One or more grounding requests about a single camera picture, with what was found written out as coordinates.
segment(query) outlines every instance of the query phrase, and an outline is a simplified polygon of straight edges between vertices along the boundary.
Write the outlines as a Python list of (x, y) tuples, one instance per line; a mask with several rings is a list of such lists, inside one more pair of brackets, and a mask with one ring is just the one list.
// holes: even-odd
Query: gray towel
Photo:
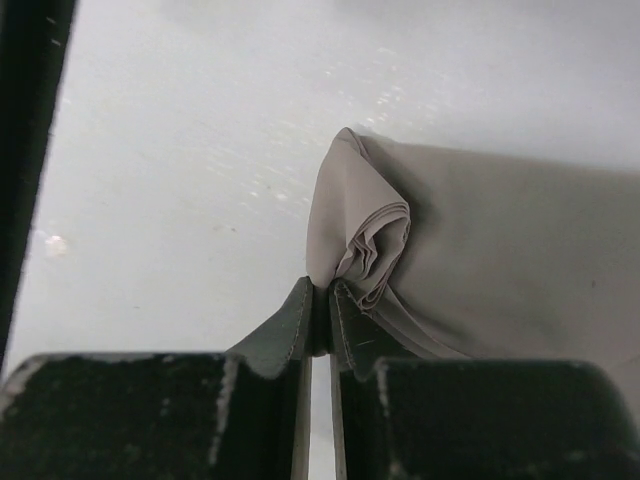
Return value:
[(593, 362), (640, 414), (640, 173), (343, 129), (307, 269), (423, 357)]

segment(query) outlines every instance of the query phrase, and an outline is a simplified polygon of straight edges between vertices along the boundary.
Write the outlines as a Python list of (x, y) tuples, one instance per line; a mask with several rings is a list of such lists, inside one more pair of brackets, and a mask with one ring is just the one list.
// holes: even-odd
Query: crumpled fabric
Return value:
[(307, 271), (425, 358), (571, 359), (640, 416), (640, 171), (406, 145), (343, 129)]

